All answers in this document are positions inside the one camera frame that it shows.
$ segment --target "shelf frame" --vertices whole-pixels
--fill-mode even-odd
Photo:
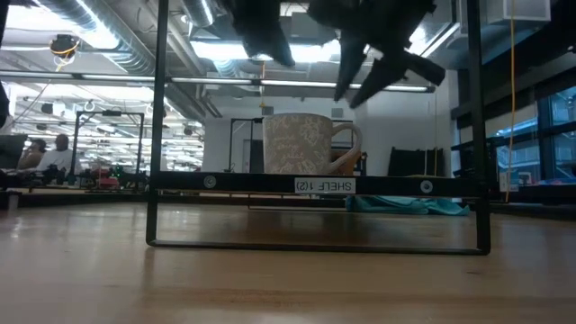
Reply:
[[[160,171],[162,149],[162,119],[167,63],[167,24],[169,0],[159,0],[157,21],[156,75],[154,80],[154,115],[152,120],[152,159],[146,221],[146,242],[160,248],[249,249],[266,251],[395,253],[421,255],[485,256],[491,252],[490,210],[486,166],[488,165],[486,133],[482,99],[482,44],[479,0],[468,0],[467,17],[470,51],[470,93],[472,106],[472,134],[476,179],[447,179],[437,177],[379,177],[359,176],[356,194],[406,195],[416,197],[472,198],[476,205],[476,247],[367,247],[325,246],[300,244],[253,244],[207,241],[172,241],[158,239],[158,191],[163,189],[195,190],[198,192],[245,194],[293,194],[295,178],[313,175],[256,175],[226,173],[181,173]]]

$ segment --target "mug handle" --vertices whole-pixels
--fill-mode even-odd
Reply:
[[[354,158],[354,156],[360,151],[360,149],[362,149],[362,132],[360,131],[360,128],[358,128],[358,126],[354,125],[351,122],[343,123],[336,126],[332,131],[332,137],[334,137],[336,134],[344,130],[351,130],[356,136],[356,141],[352,149],[350,149],[345,155],[339,157],[336,161],[328,165],[327,174],[331,174],[332,172],[338,170],[339,167],[342,167],[346,162]]]

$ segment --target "teal cloth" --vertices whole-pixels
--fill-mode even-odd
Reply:
[[[422,199],[394,196],[349,196],[346,199],[349,212],[380,212],[412,215],[467,216],[468,206],[462,208],[448,199]]]

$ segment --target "wooden table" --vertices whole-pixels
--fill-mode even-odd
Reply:
[[[149,248],[146,205],[0,216],[3,323],[574,323],[576,224],[494,215],[489,256]],[[160,204],[165,239],[439,246],[472,218]],[[355,226],[343,220],[353,217]]]

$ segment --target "mug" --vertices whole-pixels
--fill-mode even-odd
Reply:
[[[362,147],[362,132],[352,123],[336,127],[328,117],[312,113],[267,116],[264,128],[264,172],[283,175],[328,175],[355,158]],[[331,163],[332,137],[343,130],[355,134],[355,144]]]

